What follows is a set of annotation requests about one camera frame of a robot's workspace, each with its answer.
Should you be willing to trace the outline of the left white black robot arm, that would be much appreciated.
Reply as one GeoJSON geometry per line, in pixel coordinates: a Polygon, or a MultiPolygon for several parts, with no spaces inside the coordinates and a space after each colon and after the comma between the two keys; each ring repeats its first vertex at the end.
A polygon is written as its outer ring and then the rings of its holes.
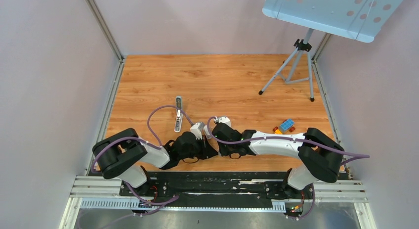
{"type": "Polygon", "coordinates": [[[151,191],[146,171],[137,162],[145,162],[166,170],[178,165],[185,158],[205,160],[218,155],[206,139],[184,132],[176,140],[156,146],[128,128],[97,142],[92,147],[93,165],[98,165],[104,179],[118,178],[127,182],[140,196],[151,191]]]}

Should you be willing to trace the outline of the white stapler part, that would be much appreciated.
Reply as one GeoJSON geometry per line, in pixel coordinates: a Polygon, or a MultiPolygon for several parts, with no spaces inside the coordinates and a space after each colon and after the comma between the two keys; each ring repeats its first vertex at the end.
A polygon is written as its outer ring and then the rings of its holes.
{"type": "Polygon", "coordinates": [[[206,136],[207,139],[212,138],[211,133],[210,133],[210,128],[208,127],[208,125],[204,126],[204,133],[205,133],[205,136],[206,136]]]}

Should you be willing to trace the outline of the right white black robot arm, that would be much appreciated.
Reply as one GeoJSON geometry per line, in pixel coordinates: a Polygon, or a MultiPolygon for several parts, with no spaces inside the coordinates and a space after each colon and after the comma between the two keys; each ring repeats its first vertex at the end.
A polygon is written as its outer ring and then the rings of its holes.
{"type": "Polygon", "coordinates": [[[317,128],[293,135],[256,130],[240,133],[228,124],[217,123],[214,128],[205,126],[204,131],[217,141],[222,156],[281,155],[300,159],[302,164],[291,169],[282,184],[283,194],[288,198],[295,198],[316,181],[337,181],[344,149],[317,128]]]}

